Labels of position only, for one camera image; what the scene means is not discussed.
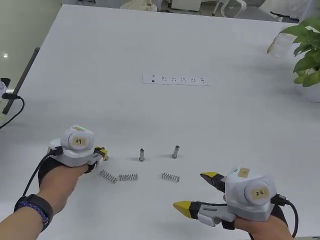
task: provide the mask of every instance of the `green leaf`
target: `green leaf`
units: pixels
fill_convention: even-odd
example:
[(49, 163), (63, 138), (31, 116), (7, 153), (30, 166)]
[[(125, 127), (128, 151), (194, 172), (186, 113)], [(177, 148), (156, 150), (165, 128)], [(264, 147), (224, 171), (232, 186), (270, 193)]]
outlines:
[(320, 83), (320, 71), (316, 71), (310, 75), (306, 75), (303, 80), (302, 86), (305, 88)]
[(298, 74), (299, 77), (306, 74), (306, 71), (297, 71), (296, 74)]
[(303, 70), (312, 69), (316, 65), (317, 65), (317, 63), (313, 57), (304, 57), (296, 63), (293, 72), (297, 73), (297, 72), (300, 72)]
[(294, 41), (293, 43), (294, 44), (298, 44), (298, 43), (303, 43), (303, 42), (307, 42), (308, 39), (306, 37), (303, 37), (303, 36), (298, 36)]
[(296, 48), (296, 50), (294, 50), (293, 54), (297, 56), (311, 49), (313, 49), (313, 47), (310, 44), (303, 42)]
[(304, 27), (312, 27), (318, 32), (320, 32), (320, 18), (319, 17), (310, 17), (306, 20), (303, 20), (299, 25), (302, 25)]
[(304, 75), (302, 75), (302, 76), (298, 76), (298, 77), (294, 80), (294, 83), (295, 83), (295, 84), (302, 84), (307, 76), (308, 76), (307, 74), (304, 74)]
[(320, 64), (320, 49), (313, 49), (305, 54), (307, 58), (313, 58), (317, 65)]
[(309, 43), (315, 48), (320, 48), (320, 33), (314, 32), (312, 30), (308, 30), (308, 37)]
[(302, 25), (295, 25), (295, 26), (289, 26), (283, 31), (281, 31), (283, 34), (291, 34), (296, 37), (307, 37), (308, 30), (302, 26)]

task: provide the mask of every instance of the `metal pin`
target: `metal pin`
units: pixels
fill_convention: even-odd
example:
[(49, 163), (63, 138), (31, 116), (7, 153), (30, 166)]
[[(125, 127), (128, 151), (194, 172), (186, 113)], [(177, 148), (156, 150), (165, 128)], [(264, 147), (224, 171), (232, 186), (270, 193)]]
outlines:
[(175, 146), (174, 151), (173, 151), (173, 154), (171, 155), (171, 157), (172, 157), (173, 159), (176, 159), (176, 158), (178, 157), (179, 149), (180, 149), (180, 147), (179, 147), (178, 145)]
[(139, 161), (143, 162), (145, 160), (145, 150), (143, 148), (140, 149)]

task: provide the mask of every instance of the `coil spring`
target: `coil spring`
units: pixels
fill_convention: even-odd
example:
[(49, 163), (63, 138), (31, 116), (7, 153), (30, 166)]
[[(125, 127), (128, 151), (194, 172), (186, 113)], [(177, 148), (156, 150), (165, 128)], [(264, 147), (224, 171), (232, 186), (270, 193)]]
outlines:
[(170, 181), (174, 181), (174, 182), (179, 182), (180, 181), (180, 177), (177, 175), (173, 175), (173, 174), (169, 174), (169, 173), (162, 173), (161, 177), (165, 180), (170, 180)]
[(115, 184), (118, 181), (118, 178), (116, 178), (115, 176), (112, 176), (110, 173), (106, 172), (104, 169), (100, 171), (100, 175), (113, 184)]
[(120, 174), (119, 175), (119, 181), (137, 181), (138, 180), (138, 174)]

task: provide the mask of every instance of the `small metal part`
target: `small metal part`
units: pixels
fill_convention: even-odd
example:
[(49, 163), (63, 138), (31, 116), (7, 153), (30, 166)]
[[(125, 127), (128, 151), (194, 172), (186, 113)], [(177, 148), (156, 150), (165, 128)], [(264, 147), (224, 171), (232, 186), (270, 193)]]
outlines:
[(104, 169), (102, 169), (99, 174), (113, 184), (115, 184), (118, 181), (118, 178), (112, 176), (109, 172), (106, 172)]
[(180, 177), (177, 176), (177, 175), (173, 175), (173, 174), (170, 174), (170, 173), (162, 173), (161, 174), (161, 177), (165, 180), (170, 180), (170, 181), (174, 181), (174, 182), (179, 182), (180, 181)]
[(119, 175), (119, 181), (137, 181), (138, 180), (138, 174), (120, 174)]
[(145, 160), (145, 150), (143, 148), (140, 149), (139, 161), (143, 162)]
[(171, 157), (172, 157), (173, 159), (176, 159), (176, 158), (178, 157), (179, 149), (180, 149), (180, 147), (179, 147), (178, 145), (175, 146), (174, 151), (173, 151), (173, 153), (172, 153), (172, 155), (171, 155)]

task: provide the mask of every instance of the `sticker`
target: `sticker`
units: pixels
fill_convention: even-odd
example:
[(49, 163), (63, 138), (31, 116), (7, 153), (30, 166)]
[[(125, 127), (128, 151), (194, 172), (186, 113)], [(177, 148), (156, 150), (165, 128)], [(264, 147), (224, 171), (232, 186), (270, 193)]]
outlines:
[(269, 198), (269, 188), (266, 186), (253, 189), (251, 191), (251, 197), (253, 200), (261, 200), (261, 199), (267, 199)]
[(80, 126), (73, 126), (72, 129), (80, 131), (80, 132), (85, 132), (86, 130)]
[(240, 168), (238, 177), (246, 179), (248, 177), (248, 175), (249, 175), (249, 172), (250, 172), (249, 168), (242, 167), (242, 168)]
[(85, 137), (74, 137), (72, 139), (73, 146), (87, 146), (87, 139)]

